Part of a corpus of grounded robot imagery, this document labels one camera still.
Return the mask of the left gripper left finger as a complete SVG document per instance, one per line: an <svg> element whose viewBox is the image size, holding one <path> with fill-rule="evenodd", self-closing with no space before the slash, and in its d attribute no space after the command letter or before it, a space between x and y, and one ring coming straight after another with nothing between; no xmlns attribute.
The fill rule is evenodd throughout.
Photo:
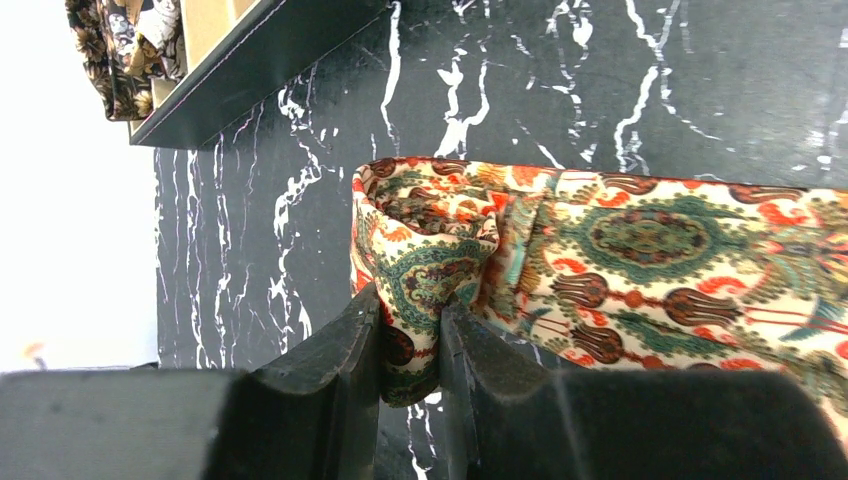
<svg viewBox="0 0 848 480"><path fill-rule="evenodd" d="M41 371L1 379L5 479L370 479L380 303L253 371Z"/></svg>

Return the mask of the colourful floral patterned tie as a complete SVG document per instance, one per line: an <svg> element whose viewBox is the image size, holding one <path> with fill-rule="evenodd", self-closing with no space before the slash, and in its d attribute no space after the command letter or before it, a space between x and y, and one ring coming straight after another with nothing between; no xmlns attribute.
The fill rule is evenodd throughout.
<svg viewBox="0 0 848 480"><path fill-rule="evenodd" d="M582 367L772 370L847 440L847 194L426 157L352 177L382 398L438 384L451 298Z"/></svg>

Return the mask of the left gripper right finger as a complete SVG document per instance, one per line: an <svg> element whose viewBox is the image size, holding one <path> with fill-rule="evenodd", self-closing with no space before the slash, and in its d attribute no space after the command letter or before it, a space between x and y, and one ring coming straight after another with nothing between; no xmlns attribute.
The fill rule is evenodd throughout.
<svg viewBox="0 0 848 480"><path fill-rule="evenodd" d="M440 320L453 479L843 479L818 408L777 373L548 369L459 301Z"/></svg>

